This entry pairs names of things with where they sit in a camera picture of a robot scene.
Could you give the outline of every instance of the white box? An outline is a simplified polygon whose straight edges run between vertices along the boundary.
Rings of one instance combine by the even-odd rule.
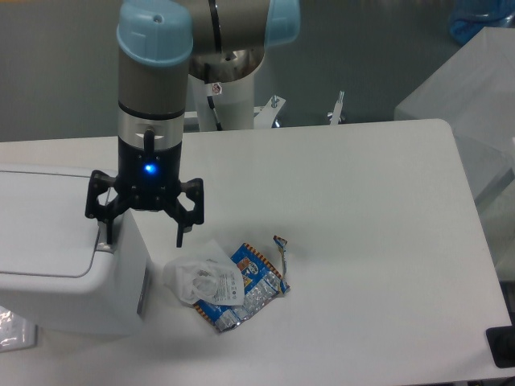
[[[88,170],[0,166],[0,304],[55,330],[130,334],[150,256],[130,211],[115,244],[86,219]]]

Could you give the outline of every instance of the black object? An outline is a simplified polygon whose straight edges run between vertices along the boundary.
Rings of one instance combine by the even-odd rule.
[[[515,326],[486,330],[493,361],[499,368],[515,368]]]
[[[113,221],[129,208],[141,211],[165,211],[177,221],[177,248],[183,244],[183,234],[193,224],[204,223],[204,182],[193,179],[179,181],[182,142],[166,149],[154,149],[154,132],[147,130],[143,138],[145,148],[139,149],[118,139],[118,176],[94,170],[89,179],[86,217],[105,223],[107,244],[113,243]],[[117,196],[106,205],[98,197],[114,188]],[[195,204],[187,211],[179,202],[185,193]]]

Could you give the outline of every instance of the floor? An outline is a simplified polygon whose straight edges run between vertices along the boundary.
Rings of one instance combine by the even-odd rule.
[[[121,0],[0,2],[0,141],[117,133]],[[270,49],[256,104],[287,99],[282,123],[327,122],[340,90],[348,122],[389,121],[393,109],[459,46],[446,0],[301,0],[298,40]],[[193,110],[188,97],[187,109]]]

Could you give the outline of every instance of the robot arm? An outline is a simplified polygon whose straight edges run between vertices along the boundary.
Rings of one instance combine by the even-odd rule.
[[[85,215],[106,224],[129,208],[164,210],[183,233],[204,222],[202,179],[179,181],[190,57],[287,43],[299,33],[299,0],[126,0],[117,39],[118,175],[94,170]],[[106,205],[98,197],[113,188]],[[187,211],[181,193],[195,204]]]

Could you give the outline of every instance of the white table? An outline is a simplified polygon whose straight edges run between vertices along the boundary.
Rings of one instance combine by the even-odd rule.
[[[0,162],[116,169],[116,138],[0,144]],[[443,121],[184,136],[183,180],[205,182],[206,222],[137,213],[156,272],[214,238],[275,264],[291,292],[217,334],[156,277],[130,337],[42,331],[0,355],[2,384],[395,385],[515,375],[484,332],[509,324],[451,129]]]

